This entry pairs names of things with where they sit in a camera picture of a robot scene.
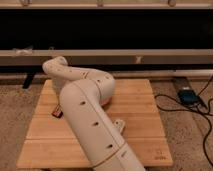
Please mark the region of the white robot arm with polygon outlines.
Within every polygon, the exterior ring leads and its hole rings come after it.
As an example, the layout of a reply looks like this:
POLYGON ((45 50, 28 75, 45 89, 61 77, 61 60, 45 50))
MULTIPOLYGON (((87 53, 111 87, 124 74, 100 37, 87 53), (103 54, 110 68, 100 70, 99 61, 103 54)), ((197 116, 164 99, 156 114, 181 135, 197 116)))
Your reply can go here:
POLYGON ((102 108, 115 91, 110 73, 69 67, 63 56, 45 61, 42 68, 51 77, 60 109, 94 171, 146 171, 102 108))

